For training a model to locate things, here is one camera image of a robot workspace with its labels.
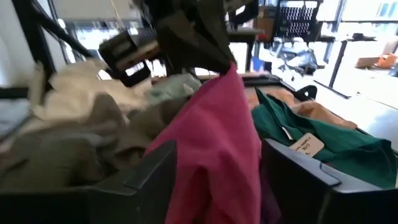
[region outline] blue object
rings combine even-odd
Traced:
[[[253,70],[259,72],[265,61],[260,60],[257,57],[252,57],[251,60],[253,62]]]

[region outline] pink cloth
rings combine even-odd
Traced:
[[[260,223],[261,142],[234,65],[192,96],[147,153],[171,139],[177,176],[166,224]]]

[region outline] clothing tag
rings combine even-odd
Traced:
[[[291,149],[310,157],[321,151],[323,147],[325,147],[325,144],[311,133],[304,134],[302,138],[290,146]]]

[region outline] olive cloth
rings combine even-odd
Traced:
[[[94,184],[136,165],[189,97],[165,100],[124,120],[114,99],[98,95],[87,120],[19,136],[0,154],[1,190],[53,190]]]
[[[273,96],[258,89],[256,93],[260,105],[252,110],[252,118],[261,138],[291,146],[304,134],[312,133],[325,144],[315,159],[380,188],[395,188],[397,164],[390,141],[305,118]]]

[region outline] cable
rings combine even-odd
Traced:
[[[115,13],[116,17],[118,18],[118,23],[119,23],[120,28],[121,28],[121,29],[126,29],[125,26],[124,26],[124,24],[123,24],[122,19],[121,19],[120,16],[119,16],[118,10],[116,9],[116,6],[115,6],[114,3],[113,3],[113,0],[110,0],[110,1],[111,1],[111,3],[112,3],[114,13]]]

